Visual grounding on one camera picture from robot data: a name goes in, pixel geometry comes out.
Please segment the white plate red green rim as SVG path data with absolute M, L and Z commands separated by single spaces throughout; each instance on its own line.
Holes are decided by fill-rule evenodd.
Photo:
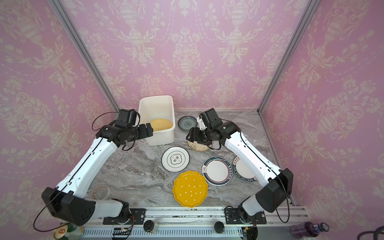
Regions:
M 206 181 L 213 186 L 224 186 L 233 177 L 232 165 L 222 157 L 208 158 L 202 166 Z

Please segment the pale yellow bear plate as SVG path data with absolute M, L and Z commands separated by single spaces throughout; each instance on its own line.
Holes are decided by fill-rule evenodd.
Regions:
M 167 119 L 155 119 L 150 122 L 154 132 L 168 130 L 173 127 L 173 123 Z

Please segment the yellow polka dot plate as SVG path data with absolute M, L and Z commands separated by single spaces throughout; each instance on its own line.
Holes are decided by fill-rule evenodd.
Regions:
M 200 206 L 208 195 L 208 184 L 203 175 L 196 171 L 181 173 L 174 181 L 175 200 L 186 208 Z

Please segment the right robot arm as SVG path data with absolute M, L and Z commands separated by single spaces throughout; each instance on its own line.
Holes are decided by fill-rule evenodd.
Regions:
M 262 189 L 238 206 L 238 216 L 242 222 L 252 222 L 255 215 L 261 212 L 276 212 L 282 203 L 289 201 L 294 178 L 292 171 L 288 168 L 282 170 L 268 160 L 233 122 L 228 121 L 205 129 L 191 128 L 186 140 L 202 145 L 210 145 L 212 141 L 219 142 L 220 146 L 236 154 L 255 175 Z

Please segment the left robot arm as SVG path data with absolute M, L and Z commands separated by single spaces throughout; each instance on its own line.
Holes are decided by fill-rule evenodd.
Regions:
M 132 215 L 129 203 L 116 199 L 93 201 L 85 196 L 106 160 L 121 145 L 152 137 L 153 132 L 149 123 L 125 128 L 103 126 L 73 170 L 56 187 L 43 191 L 42 199 L 50 214 L 77 226 L 98 218 L 112 218 L 118 224 L 127 223 Z

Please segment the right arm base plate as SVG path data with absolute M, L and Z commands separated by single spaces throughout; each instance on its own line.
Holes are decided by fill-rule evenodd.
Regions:
M 227 225 L 266 225 L 266 215 L 264 212 L 259 212 L 254 216 L 247 217 L 245 213 L 240 212 L 238 208 L 227 206 L 223 209 L 225 221 Z

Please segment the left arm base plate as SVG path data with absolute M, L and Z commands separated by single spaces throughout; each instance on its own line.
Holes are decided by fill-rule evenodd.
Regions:
M 118 220 L 118 218 L 104 218 L 103 225 L 143 225 L 146 217 L 146 209 L 136 208 L 130 209 L 129 218 L 126 221 Z

